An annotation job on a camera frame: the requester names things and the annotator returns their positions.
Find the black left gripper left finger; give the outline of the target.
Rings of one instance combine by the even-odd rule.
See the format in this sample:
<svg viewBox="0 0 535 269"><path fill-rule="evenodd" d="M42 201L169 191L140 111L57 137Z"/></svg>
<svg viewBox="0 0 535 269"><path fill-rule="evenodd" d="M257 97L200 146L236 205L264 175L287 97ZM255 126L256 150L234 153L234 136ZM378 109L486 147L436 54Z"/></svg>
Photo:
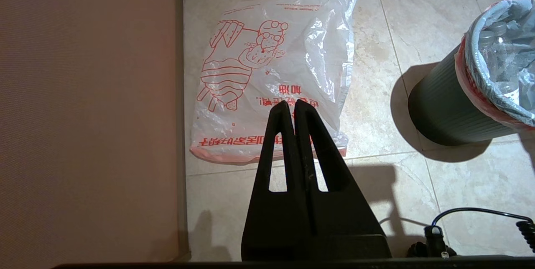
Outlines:
<svg viewBox="0 0 535 269"><path fill-rule="evenodd" d="M310 235L301 159L289 105L270 113L247 212L244 241L299 241ZM281 136L286 192L269 190L275 139Z"/></svg>

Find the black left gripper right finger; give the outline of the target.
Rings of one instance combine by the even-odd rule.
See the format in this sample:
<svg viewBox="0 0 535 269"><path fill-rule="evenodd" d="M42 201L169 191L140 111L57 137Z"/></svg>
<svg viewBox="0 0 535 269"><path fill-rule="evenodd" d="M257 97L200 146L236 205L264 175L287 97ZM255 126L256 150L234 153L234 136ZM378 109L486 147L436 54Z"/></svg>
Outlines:
<svg viewBox="0 0 535 269"><path fill-rule="evenodd" d="M294 107L305 199L315 236L385 236L316 109Z"/></svg>

